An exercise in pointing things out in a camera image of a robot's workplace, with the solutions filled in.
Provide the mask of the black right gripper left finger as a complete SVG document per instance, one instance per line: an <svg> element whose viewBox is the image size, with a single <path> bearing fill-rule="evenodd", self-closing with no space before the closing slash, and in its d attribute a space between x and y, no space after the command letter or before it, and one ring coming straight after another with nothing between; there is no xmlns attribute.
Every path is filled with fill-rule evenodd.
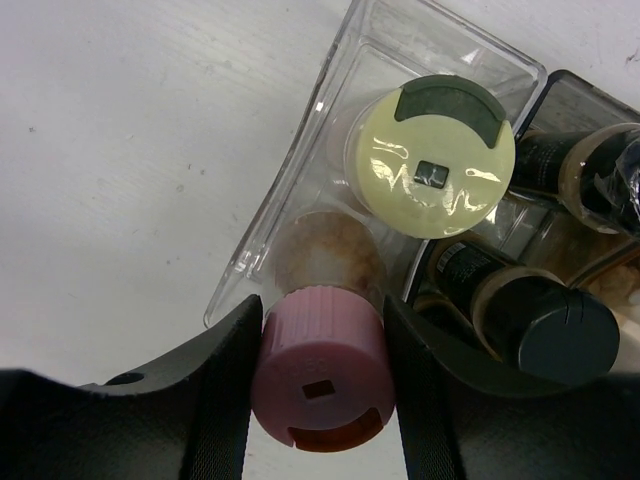
<svg viewBox="0 0 640 480"><path fill-rule="evenodd" d="M204 333L103 385L2 370L2 478L241 478L262 314L250 295Z"/></svg>

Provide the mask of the bottle with yellow cap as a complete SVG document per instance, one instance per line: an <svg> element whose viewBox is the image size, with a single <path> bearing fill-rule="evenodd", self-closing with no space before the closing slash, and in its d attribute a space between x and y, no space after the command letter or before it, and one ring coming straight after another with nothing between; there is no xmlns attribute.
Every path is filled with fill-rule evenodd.
<svg viewBox="0 0 640 480"><path fill-rule="evenodd" d="M489 90L434 74L340 107L326 158L355 210L413 238L443 239L479 224L502 199L515 139Z"/></svg>

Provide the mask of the spice jar black cap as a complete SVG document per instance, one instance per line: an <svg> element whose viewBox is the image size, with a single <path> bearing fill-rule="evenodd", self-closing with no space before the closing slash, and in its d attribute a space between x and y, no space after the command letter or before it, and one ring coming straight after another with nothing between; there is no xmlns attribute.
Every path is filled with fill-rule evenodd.
<svg viewBox="0 0 640 480"><path fill-rule="evenodd" d="M639 125L527 132L509 193L563 211L600 233L639 236Z"/></svg>
<svg viewBox="0 0 640 480"><path fill-rule="evenodd" d="M620 329L608 307L477 235L436 241L427 271L503 364L577 386L607 374L616 360Z"/></svg>

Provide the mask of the bottle with pink cap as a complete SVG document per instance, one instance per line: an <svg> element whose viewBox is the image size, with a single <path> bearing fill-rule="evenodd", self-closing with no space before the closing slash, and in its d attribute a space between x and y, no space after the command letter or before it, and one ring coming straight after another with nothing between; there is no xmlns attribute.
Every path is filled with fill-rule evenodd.
<svg viewBox="0 0 640 480"><path fill-rule="evenodd" d="M368 442L395 405L382 320L386 267L370 230L339 211L304 213L279 234L269 273L276 299L252 383L257 421L308 452Z"/></svg>

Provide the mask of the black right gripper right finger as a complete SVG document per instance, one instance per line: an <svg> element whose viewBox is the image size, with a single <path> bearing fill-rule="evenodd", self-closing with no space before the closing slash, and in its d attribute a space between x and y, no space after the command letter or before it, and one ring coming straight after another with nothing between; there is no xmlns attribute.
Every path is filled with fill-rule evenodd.
<svg viewBox="0 0 640 480"><path fill-rule="evenodd" d="M565 388L506 367L384 304L411 479L636 479L639 376Z"/></svg>

